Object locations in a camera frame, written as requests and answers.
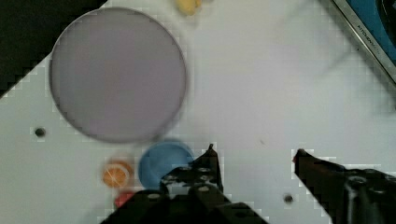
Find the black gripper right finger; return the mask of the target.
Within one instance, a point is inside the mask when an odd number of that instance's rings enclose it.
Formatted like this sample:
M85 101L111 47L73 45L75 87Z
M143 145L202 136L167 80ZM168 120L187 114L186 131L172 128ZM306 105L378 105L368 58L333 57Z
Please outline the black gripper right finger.
M396 224L396 182L376 169L347 169L304 149L294 173L330 216L332 224Z

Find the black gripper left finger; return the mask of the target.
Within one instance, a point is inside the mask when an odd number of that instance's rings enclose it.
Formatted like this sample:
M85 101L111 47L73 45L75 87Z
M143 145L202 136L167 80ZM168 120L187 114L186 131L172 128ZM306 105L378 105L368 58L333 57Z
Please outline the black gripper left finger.
M101 224L268 224L223 193L213 147L162 177L158 190L140 190Z

